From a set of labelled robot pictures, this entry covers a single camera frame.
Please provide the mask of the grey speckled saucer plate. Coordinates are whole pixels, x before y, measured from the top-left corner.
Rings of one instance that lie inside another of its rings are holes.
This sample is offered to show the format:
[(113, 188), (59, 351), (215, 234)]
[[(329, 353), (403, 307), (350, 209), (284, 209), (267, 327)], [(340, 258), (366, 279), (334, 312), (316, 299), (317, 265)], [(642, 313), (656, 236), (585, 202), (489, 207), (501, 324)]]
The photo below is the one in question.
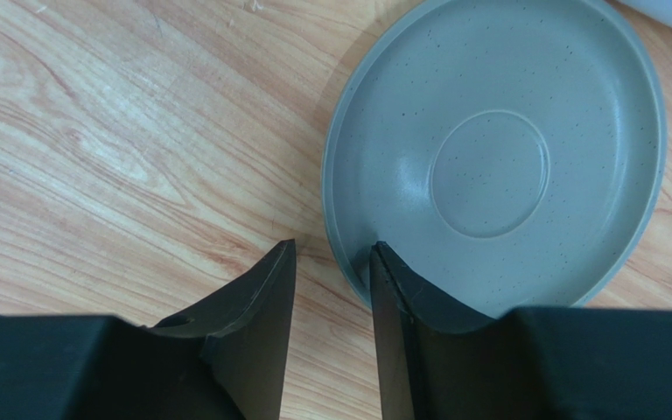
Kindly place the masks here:
[(335, 106), (325, 229), (362, 302), (386, 242), (497, 317), (583, 305), (624, 266), (661, 189), (655, 67), (603, 1), (424, 1), (365, 54)]

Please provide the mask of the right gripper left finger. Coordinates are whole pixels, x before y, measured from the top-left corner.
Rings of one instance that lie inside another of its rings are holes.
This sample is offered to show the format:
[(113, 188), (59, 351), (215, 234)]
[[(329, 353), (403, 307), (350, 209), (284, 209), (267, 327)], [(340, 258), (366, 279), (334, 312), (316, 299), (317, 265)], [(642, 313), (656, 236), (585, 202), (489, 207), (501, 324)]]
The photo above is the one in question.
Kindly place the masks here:
[(296, 243), (280, 241), (152, 327), (0, 316), (0, 419), (277, 418), (296, 267)]

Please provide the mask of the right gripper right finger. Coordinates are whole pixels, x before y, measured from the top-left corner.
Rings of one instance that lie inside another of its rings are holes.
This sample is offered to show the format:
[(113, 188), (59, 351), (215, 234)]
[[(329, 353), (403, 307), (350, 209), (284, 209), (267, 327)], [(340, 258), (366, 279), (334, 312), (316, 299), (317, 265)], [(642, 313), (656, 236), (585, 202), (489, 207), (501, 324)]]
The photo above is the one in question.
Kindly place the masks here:
[(500, 318), (369, 258), (386, 419), (672, 419), (672, 311), (518, 307)]

